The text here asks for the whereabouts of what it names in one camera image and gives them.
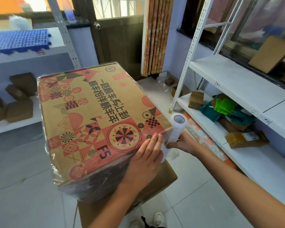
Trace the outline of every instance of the finger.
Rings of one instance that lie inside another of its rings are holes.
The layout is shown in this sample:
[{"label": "finger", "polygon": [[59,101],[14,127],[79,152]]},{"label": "finger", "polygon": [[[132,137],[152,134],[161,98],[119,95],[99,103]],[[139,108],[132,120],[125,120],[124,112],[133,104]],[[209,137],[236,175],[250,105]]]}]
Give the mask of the finger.
[{"label": "finger", "polygon": [[133,156],[134,159],[138,160],[141,158],[141,156],[145,152],[145,149],[149,145],[150,141],[151,141],[151,139],[147,139],[146,141],[143,142],[143,144],[140,146],[140,148],[138,149],[136,154]]},{"label": "finger", "polygon": [[167,149],[171,149],[171,148],[179,148],[179,142],[170,142],[166,145]]},{"label": "finger", "polygon": [[156,159],[156,157],[160,153],[160,147],[161,147],[162,142],[163,142],[163,135],[160,134],[160,135],[158,135],[156,144],[155,144],[154,149],[151,152],[150,156],[148,157],[148,160],[154,162],[154,160]]},{"label": "finger", "polygon": [[155,165],[159,166],[162,160],[163,160],[163,152],[160,151],[160,153],[157,155],[157,157],[154,160]]},{"label": "finger", "polygon": [[149,157],[150,153],[154,149],[154,146],[155,146],[156,141],[157,141],[157,137],[158,137],[157,133],[153,134],[149,145],[145,149],[145,152],[142,155],[142,158],[144,158],[145,160],[147,160],[147,158]]}]

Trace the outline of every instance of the white tiled floor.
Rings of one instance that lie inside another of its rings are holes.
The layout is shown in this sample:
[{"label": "white tiled floor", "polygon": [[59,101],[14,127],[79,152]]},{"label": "white tiled floor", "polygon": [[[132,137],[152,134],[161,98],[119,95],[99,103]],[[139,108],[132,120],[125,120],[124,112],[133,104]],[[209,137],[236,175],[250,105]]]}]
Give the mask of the white tiled floor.
[{"label": "white tiled floor", "polygon": [[[169,117],[171,88],[165,92],[166,88],[152,78],[139,83]],[[27,130],[35,131],[29,133],[31,138],[27,132],[25,136],[21,134]],[[73,227],[76,199],[60,193],[54,186],[44,139],[34,140],[40,131],[41,124],[34,124],[0,136],[0,228]],[[7,142],[12,138],[12,143],[17,144],[15,148]],[[176,159],[167,159],[178,180],[128,214],[119,228],[128,228],[141,216],[151,222],[156,211],[165,214],[171,228],[252,227],[196,158],[180,151]],[[78,213],[75,227],[81,227]]]}]

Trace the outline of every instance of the shoe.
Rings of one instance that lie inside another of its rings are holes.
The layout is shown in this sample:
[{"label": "shoe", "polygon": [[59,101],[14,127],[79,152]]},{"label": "shoe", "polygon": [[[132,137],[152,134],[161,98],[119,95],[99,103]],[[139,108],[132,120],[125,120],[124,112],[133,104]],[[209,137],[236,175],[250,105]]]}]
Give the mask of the shoe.
[{"label": "shoe", "polygon": [[154,215],[153,224],[155,227],[167,227],[165,216],[160,212],[156,212]]},{"label": "shoe", "polygon": [[132,222],[132,224],[130,225],[130,228],[141,228],[141,225],[139,224],[138,221],[134,221],[134,222]]}]

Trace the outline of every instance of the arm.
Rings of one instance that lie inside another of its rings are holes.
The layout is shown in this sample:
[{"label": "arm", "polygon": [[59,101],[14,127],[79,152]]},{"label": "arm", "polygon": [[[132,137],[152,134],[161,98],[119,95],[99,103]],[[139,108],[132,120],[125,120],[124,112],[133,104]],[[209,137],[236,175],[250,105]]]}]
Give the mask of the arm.
[{"label": "arm", "polygon": [[213,152],[183,132],[179,141],[167,148],[178,148],[196,156],[229,198],[255,228],[285,228],[285,205],[258,184],[226,165]]},{"label": "arm", "polygon": [[117,228],[138,193],[155,178],[163,152],[162,135],[154,134],[131,158],[125,177],[89,228]]}]

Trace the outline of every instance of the curtain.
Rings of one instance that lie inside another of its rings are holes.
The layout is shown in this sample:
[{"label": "curtain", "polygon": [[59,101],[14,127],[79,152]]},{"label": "curtain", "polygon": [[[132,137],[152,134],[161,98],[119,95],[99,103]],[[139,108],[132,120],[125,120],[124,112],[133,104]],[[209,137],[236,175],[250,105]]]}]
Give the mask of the curtain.
[{"label": "curtain", "polygon": [[148,0],[144,22],[146,33],[142,49],[142,76],[162,72],[172,6],[173,0]]}]

